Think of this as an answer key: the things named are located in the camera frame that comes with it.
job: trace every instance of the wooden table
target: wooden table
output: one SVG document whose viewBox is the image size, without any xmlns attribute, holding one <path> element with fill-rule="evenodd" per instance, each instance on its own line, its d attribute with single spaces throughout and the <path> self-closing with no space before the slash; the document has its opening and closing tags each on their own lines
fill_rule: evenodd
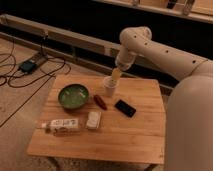
<svg viewBox="0 0 213 171">
<path fill-rule="evenodd" d="M 57 76 L 27 153 L 36 156 L 163 164 L 165 111 L 158 82 L 152 79 L 121 78 L 116 94 L 110 98 L 104 94 L 102 80 L 103 77 L 99 76 Z M 91 97 L 81 109 L 65 111 L 57 100 L 58 93 L 72 83 L 85 85 Z M 107 111 L 94 103 L 94 94 L 103 98 Z M 126 117 L 113 106 L 119 99 L 137 109 L 132 118 Z M 89 111 L 102 112 L 97 131 L 85 128 Z M 40 129 L 41 123 L 76 117 L 82 125 L 79 134 L 56 137 Z"/>
</svg>

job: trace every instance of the red object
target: red object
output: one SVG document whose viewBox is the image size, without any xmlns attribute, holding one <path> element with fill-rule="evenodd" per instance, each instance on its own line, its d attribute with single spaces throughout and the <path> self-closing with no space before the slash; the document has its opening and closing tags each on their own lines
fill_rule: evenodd
<svg viewBox="0 0 213 171">
<path fill-rule="evenodd" d="M 94 95 L 94 101 L 99 107 L 101 107 L 104 110 L 107 110 L 106 103 L 103 101 L 103 99 L 99 95 Z"/>
</svg>

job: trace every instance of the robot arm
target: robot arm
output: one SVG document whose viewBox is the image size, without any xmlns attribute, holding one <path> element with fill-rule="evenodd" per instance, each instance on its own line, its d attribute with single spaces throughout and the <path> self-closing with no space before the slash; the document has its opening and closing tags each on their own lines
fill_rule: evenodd
<svg viewBox="0 0 213 171">
<path fill-rule="evenodd" d="M 116 58 L 116 66 L 125 71 L 131 67 L 137 54 L 157 65 L 177 80 L 195 73 L 208 59 L 178 50 L 151 40 L 152 33 L 147 27 L 126 28 L 120 34 L 121 50 Z M 205 70 L 213 73 L 213 63 Z"/>
<path fill-rule="evenodd" d="M 146 27 L 124 29 L 120 41 L 121 71 L 142 54 L 180 81 L 166 108 L 165 171 L 213 170 L 213 62 L 151 41 Z"/>
</svg>

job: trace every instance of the small box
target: small box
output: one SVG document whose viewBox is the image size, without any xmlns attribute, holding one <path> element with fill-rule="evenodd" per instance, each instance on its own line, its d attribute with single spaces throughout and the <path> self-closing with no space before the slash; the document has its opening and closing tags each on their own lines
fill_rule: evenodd
<svg viewBox="0 0 213 171">
<path fill-rule="evenodd" d="M 98 129 L 100 119 L 101 119 L 101 112 L 94 112 L 94 111 L 90 112 L 88 114 L 88 120 L 86 124 L 87 129 Z"/>
</svg>

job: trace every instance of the black smartphone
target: black smartphone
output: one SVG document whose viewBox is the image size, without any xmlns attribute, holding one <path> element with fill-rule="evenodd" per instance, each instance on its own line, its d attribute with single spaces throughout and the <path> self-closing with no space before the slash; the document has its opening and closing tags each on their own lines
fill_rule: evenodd
<svg viewBox="0 0 213 171">
<path fill-rule="evenodd" d="M 115 107 L 118 110 L 120 110 L 122 113 L 124 113 L 125 115 L 127 115 L 128 117 L 132 117 L 135 114 L 135 112 L 136 112 L 135 108 L 133 108 L 132 106 L 130 106 L 129 104 L 127 104 L 123 100 L 119 100 L 115 104 Z"/>
</svg>

